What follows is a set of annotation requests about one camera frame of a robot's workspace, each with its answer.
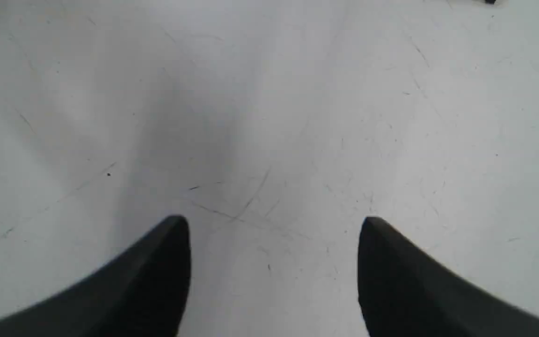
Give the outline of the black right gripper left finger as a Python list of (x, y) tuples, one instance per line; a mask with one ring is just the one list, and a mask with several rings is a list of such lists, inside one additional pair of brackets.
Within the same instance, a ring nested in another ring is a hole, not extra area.
[(0, 318), (0, 337), (177, 337), (191, 277), (188, 220), (171, 215), (87, 278)]

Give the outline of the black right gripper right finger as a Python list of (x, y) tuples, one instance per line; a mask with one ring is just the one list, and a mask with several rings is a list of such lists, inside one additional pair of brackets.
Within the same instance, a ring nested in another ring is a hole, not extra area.
[(539, 317), (459, 277), (389, 222), (368, 216), (358, 303), (371, 337), (539, 337)]

